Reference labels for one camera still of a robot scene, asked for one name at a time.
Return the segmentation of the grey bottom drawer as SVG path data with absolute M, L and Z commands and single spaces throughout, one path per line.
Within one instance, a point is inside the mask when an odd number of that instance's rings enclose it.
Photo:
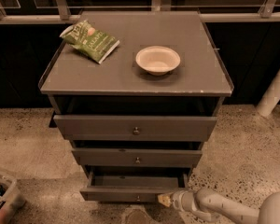
M 187 189 L 190 168 L 107 167 L 88 169 L 86 201 L 155 203 L 159 194 Z

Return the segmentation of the grey drawer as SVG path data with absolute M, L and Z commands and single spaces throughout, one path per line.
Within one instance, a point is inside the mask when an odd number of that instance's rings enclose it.
M 206 141 L 217 119 L 189 97 L 78 96 L 54 117 L 68 140 Z
M 190 168 L 202 156 L 191 142 L 75 141 L 73 146 L 77 163 L 92 166 Z
M 159 194 L 187 189 L 190 168 L 107 167 L 88 169 L 86 201 L 155 203 Z

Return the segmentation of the grey middle drawer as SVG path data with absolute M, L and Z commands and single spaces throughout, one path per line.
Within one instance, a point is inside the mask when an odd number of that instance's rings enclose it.
M 92 166 L 190 168 L 202 156 L 191 142 L 75 141 L 73 146 L 77 163 Z

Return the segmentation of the grey top drawer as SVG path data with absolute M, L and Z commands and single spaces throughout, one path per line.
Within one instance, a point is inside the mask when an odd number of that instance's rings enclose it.
M 189 97 L 78 96 L 54 117 L 68 140 L 206 141 L 217 119 Z

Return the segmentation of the grey drawer cabinet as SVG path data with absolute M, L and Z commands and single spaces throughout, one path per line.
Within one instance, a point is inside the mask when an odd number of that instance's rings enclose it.
M 217 118 L 222 102 L 231 96 L 231 79 L 198 13 L 86 12 L 82 17 L 120 44 L 101 64 L 61 44 L 39 82 L 55 116 L 78 96 L 169 96 L 189 97 Z M 173 49 L 180 65 L 163 76 L 149 74 L 135 56 L 151 46 Z

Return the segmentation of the round floor drain cover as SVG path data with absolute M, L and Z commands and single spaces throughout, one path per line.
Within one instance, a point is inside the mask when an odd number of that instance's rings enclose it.
M 148 214 L 141 209 L 131 209 L 124 218 L 124 224 L 151 224 Z

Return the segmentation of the white paper bowl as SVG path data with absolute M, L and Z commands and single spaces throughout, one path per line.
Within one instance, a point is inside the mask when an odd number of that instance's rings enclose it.
M 163 76 L 175 70 L 181 62 L 176 51 L 163 46 L 141 49 L 135 56 L 139 67 L 153 76 Z

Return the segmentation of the clear plastic storage bin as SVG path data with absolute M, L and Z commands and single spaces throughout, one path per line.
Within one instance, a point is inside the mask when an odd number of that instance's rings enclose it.
M 3 223 L 8 224 L 25 203 L 26 200 L 18 188 L 17 179 L 0 171 L 0 217 Z

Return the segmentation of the white slanted pole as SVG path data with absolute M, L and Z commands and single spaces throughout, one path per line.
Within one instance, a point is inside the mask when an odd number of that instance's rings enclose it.
M 269 88 L 263 94 L 256 110 L 263 117 L 268 117 L 280 101 L 280 69 L 275 75 Z

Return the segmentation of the green chip bag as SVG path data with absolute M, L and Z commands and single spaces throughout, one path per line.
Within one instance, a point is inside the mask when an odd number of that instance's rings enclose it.
M 94 28 L 87 20 L 70 25 L 60 34 L 68 45 L 101 64 L 119 45 L 119 40 Z

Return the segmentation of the metal window railing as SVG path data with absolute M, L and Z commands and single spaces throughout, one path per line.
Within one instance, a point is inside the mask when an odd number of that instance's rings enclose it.
M 72 23 L 85 11 L 196 11 L 205 22 L 275 22 L 280 0 L 0 0 L 0 23 Z

